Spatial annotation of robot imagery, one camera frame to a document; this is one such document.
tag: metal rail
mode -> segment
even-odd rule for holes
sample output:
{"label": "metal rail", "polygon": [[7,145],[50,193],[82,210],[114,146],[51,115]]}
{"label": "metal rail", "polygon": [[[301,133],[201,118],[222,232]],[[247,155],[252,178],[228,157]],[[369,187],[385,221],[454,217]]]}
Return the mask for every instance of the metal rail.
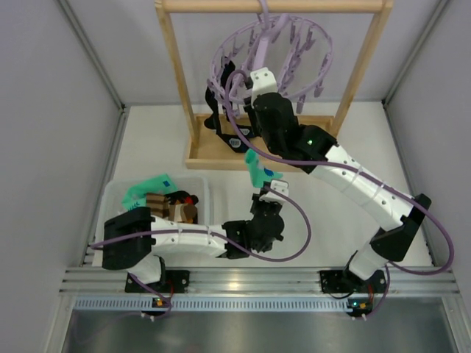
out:
{"label": "metal rail", "polygon": [[[328,295],[321,290],[319,271],[331,268],[187,269],[191,272],[188,294],[194,298],[203,296],[324,298]],[[426,267],[416,269],[430,270]],[[60,286],[60,295],[129,296],[130,294],[124,292],[126,278],[126,271],[106,271],[93,267],[69,268]],[[392,268],[388,296],[453,297],[459,296],[459,289],[450,271],[433,277],[420,277]]]}

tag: wooden pole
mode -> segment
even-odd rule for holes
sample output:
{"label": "wooden pole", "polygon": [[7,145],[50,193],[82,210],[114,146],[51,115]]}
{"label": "wooden pole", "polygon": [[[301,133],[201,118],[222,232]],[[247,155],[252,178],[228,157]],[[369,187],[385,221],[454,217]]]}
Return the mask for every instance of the wooden pole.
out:
{"label": "wooden pole", "polygon": [[[258,0],[162,0],[167,13],[261,13]],[[383,0],[266,0],[270,13],[379,13]]]}
{"label": "wooden pole", "polygon": [[355,98],[355,94],[358,90],[358,87],[360,86],[361,80],[363,79],[369,62],[375,53],[376,46],[381,38],[381,33],[383,32],[386,22],[388,21],[392,5],[392,0],[386,0],[381,12],[373,16],[371,24],[369,25],[365,40],[361,46],[360,53],[358,54],[352,74],[350,75],[347,88],[345,89],[344,95],[342,96],[339,109],[337,110],[336,116],[333,119],[330,133],[334,136],[337,136],[341,125],[344,123],[348,109],[352,104],[353,98]]}
{"label": "wooden pole", "polygon": [[183,72],[182,60],[178,52],[177,39],[175,38],[174,27],[171,23],[170,15],[163,9],[162,1],[155,2],[155,9],[159,19],[160,28],[162,29],[163,39],[169,52],[171,63],[174,67],[175,79],[177,80],[178,93],[182,101],[183,110],[185,112],[188,130],[190,131],[191,142],[198,144],[199,142],[199,129],[194,118],[193,107],[191,106],[190,96]]}

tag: wooden base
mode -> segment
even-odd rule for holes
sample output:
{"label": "wooden base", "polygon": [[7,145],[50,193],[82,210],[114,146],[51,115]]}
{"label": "wooden base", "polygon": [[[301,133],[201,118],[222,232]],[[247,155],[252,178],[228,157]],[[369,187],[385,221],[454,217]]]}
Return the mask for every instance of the wooden base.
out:
{"label": "wooden base", "polygon": [[[199,143],[188,144],[188,153],[185,164],[188,169],[210,169],[217,171],[245,171],[247,167],[244,162],[243,153],[235,153],[216,134],[207,129],[203,122],[210,114],[195,114],[197,129],[199,130]],[[222,131],[233,134],[233,129],[224,115],[219,116]],[[333,116],[325,115],[299,115],[298,120],[304,125],[317,125],[326,131],[330,131]],[[249,119],[245,115],[238,120],[239,125],[249,126]],[[261,138],[254,138],[252,142],[256,147],[268,153],[265,143]],[[268,169],[274,171],[300,171],[300,169],[290,165],[276,163],[266,158],[261,158],[261,162]]]}

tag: white table surface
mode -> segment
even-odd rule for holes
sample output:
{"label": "white table surface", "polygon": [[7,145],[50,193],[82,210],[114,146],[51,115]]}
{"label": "white table surface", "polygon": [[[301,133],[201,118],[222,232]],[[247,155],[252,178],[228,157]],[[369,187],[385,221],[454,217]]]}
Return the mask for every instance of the white table surface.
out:
{"label": "white table surface", "polygon": [[[305,114],[331,114],[337,103],[306,104]],[[195,113],[208,113],[206,106],[194,106]],[[352,104],[339,142],[378,177],[399,190],[408,191],[403,170],[379,102]],[[181,106],[134,106],[130,110],[114,179],[132,179],[186,170],[184,159],[188,130]],[[191,171],[205,175],[210,182],[215,224],[251,219],[252,193],[256,190],[246,171]],[[307,212],[313,238],[303,255],[288,263],[268,263],[255,258],[214,259],[205,255],[166,256],[168,266],[203,267],[313,267],[344,266],[355,250],[378,230],[378,225],[360,207],[340,192],[304,173],[284,173],[290,183],[290,197]],[[303,245],[306,228],[297,211],[286,204],[283,242],[275,242],[270,257],[286,257]],[[403,265],[428,266],[431,259],[420,232]]]}

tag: cable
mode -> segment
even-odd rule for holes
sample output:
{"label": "cable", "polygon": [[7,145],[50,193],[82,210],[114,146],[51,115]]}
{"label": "cable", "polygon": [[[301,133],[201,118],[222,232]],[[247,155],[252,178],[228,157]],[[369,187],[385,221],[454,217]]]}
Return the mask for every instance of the cable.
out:
{"label": "cable", "polygon": [[[281,258],[281,259],[272,259],[270,257],[266,257],[266,256],[262,256],[262,255],[259,255],[259,254],[255,254],[253,252],[251,252],[250,250],[247,250],[245,249],[243,246],[240,246],[239,244],[237,244],[234,240],[232,239],[229,239],[228,237],[226,237],[225,235],[222,235],[222,234],[219,234],[217,232],[213,232],[213,231],[210,231],[210,234],[214,237],[218,237],[224,241],[227,241],[229,244],[231,244],[232,246],[236,247],[237,249],[239,249],[240,251],[250,255],[250,256],[253,256],[259,260],[265,260],[265,261],[269,261],[271,263],[285,263],[285,262],[288,262],[288,261],[291,261],[293,259],[295,259],[296,257],[299,257],[307,248],[308,248],[308,245],[309,243],[311,242],[311,238],[312,238],[312,230],[311,230],[311,224],[309,223],[309,219],[306,215],[306,213],[304,212],[304,210],[301,208],[301,206],[299,206],[294,200],[290,199],[289,197],[287,196],[284,196],[283,194],[281,193],[278,193],[277,191],[275,190],[272,190],[271,188],[268,188],[268,187],[265,187],[266,190],[272,192],[273,194],[275,194],[276,196],[279,196],[280,198],[286,200],[287,202],[289,202],[290,204],[292,204],[300,213],[301,213],[301,216],[302,218],[304,219],[304,222],[306,224],[306,228],[308,229],[308,236],[306,237],[306,242],[304,243],[304,245],[302,246],[302,248],[296,253],[296,254],[293,254],[291,256],[288,256],[288,257],[284,257],[284,258]],[[122,235],[121,237],[116,237],[116,238],[113,238],[113,239],[109,239],[109,240],[104,240],[104,241],[100,241],[98,243],[94,243],[94,244],[91,244],[90,247],[92,249],[95,249],[96,247],[99,247],[99,246],[107,246],[107,245],[110,245],[110,244],[114,244],[114,243],[119,243],[120,241],[124,241],[124,240],[129,240],[129,239],[133,239],[133,238],[139,238],[139,237],[143,237],[145,235],[159,235],[159,234],[177,234],[179,232],[182,232],[182,233],[197,233],[197,234],[205,234],[207,235],[208,234],[208,231],[206,229],[204,230],[200,230],[200,229],[181,229],[180,231],[178,229],[162,229],[162,230],[150,230],[150,231],[146,231],[146,232],[137,232],[137,233],[133,233],[133,234],[129,234],[129,235]],[[130,276],[139,284],[141,285],[139,282],[138,282],[138,279],[137,277],[135,277],[134,275],[130,274]],[[144,287],[145,284],[142,283],[141,287],[143,287],[144,289],[149,289],[149,291],[151,291],[152,289],[148,286]],[[155,292],[155,294],[157,296],[159,296],[162,300],[166,300],[166,298],[164,298],[161,294]]]}
{"label": "cable", "polygon": [[[163,317],[166,317],[166,316],[169,316],[170,314],[170,311],[171,311],[171,297],[173,296],[173,285],[171,285],[171,293],[170,293],[170,298],[166,298],[164,297],[161,293],[157,292],[156,290],[153,290],[152,288],[150,288],[148,285],[145,285],[144,283],[142,283],[134,274],[129,274],[132,279],[134,279],[134,281],[140,285],[143,289],[147,290],[148,292],[150,292],[151,294],[154,294],[156,296],[158,296],[159,298],[161,298],[163,300],[164,303],[167,303],[168,305],[168,309],[167,311],[160,315],[160,316],[155,316],[155,318],[163,318]],[[73,333],[74,333],[74,340],[80,345],[80,346],[83,346],[87,343],[89,343],[90,341],[92,341],[96,336],[100,335],[103,331],[105,331],[108,327],[110,327],[111,325],[114,325],[116,322],[120,321],[121,319],[123,318],[127,318],[129,316],[142,316],[142,313],[138,312],[132,312],[132,313],[123,313],[121,315],[118,315],[116,316],[115,318],[113,318],[112,320],[109,320],[105,325],[103,325],[102,327],[100,327],[99,329],[97,329],[97,331],[95,331],[92,335],[88,336],[86,339],[81,339],[79,338],[79,335],[78,335],[78,325],[76,325],[76,322],[77,322],[77,315],[75,315],[72,319],[72,327],[73,327]]]}
{"label": "cable", "polygon": [[225,87],[225,93],[224,93],[224,105],[226,107],[227,111],[227,117],[229,118],[230,124],[232,125],[235,133],[237,136],[241,139],[243,143],[245,143],[246,146],[249,148],[253,149],[255,152],[257,152],[260,156],[265,157],[268,160],[273,160],[275,162],[283,163],[283,164],[288,164],[288,165],[323,165],[323,166],[328,166],[328,167],[336,167],[336,168],[342,168],[346,169],[348,171],[352,171],[353,173],[358,173],[361,175],[363,178],[368,179],[370,182],[376,184],[377,186],[381,186],[388,192],[392,193],[393,195],[401,198],[402,200],[408,202],[409,204],[412,204],[414,207],[416,207],[420,212],[422,212],[425,216],[427,216],[435,225],[436,227],[440,230],[440,232],[443,234],[445,237],[445,240],[447,241],[448,245],[448,260],[447,262],[440,268],[433,270],[433,271],[413,271],[409,270],[407,268],[404,268],[396,263],[391,263],[394,267],[399,268],[400,270],[407,272],[409,274],[417,274],[420,276],[431,276],[433,274],[440,274],[447,269],[451,267],[451,264],[453,263],[453,260],[455,258],[455,249],[453,247],[453,242],[451,240],[450,235],[448,234],[447,230],[445,227],[439,222],[438,219],[435,218],[434,215],[430,213],[427,209],[425,209],[422,205],[418,204],[415,200],[410,199],[406,195],[400,193],[399,191],[396,191],[394,188],[391,188],[388,185],[383,184],[380,180],[376,179],[372,175],[369,175],[365,173],[364,171],[359,171],[357,168],[354,168],[350,165],[345,165],[345,164],[340,164],[340,163],[332,163],[332,162],[324,162],[324,161],[314,161],[314,160],[285,160],[283,158],[278,158],[278,157],[273,157],[272,155],[261,151],[259,148],[256,146],[252,145],[250,141],[246,139],[244,134],[239,130],[236,121],[234,120],[234,113],[232,111],[232,107],[230,104],[230,97],[229,97],[229,89],[230,89],[230,83],[234,80],[234,77],[238,74],[241,74],[244,77],[244,80],[247,80],[247,75],[245,74],[244,71],[242,70],[234,70],[229,77],[227,78],[226,82],[226,87]]}
{"label": "cable", "polygon": [[389,268],[387,265],[384,266],[384,269],[386,270],[386,288],[384,289],[383,296],[381,297],[380,301],[376,304],[376,306],[373,308],[371,313],[367,315],[367,318],[370,318],[372,315],[376,315],[378,310],[383,306],[384,301],[386,300],[386,296],[388,295],[389,292],[389,286],[391,284],[391,274],[389,273]]}

